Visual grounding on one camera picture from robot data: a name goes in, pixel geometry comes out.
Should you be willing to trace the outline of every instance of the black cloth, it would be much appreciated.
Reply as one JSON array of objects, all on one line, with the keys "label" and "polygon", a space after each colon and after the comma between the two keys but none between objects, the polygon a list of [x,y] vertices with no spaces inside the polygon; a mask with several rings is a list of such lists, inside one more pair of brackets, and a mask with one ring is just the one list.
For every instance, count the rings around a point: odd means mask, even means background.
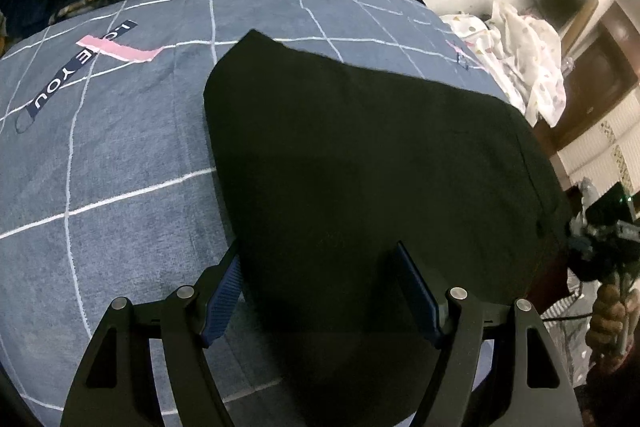
[{"label": "black cloth", "polygon": [[252,31],[204,99],[242,271],[311,426],[390,427],[424,394],[437,352],[388,270],[397,241],[494,303],[561,248],[566,198],[494,97]]}]

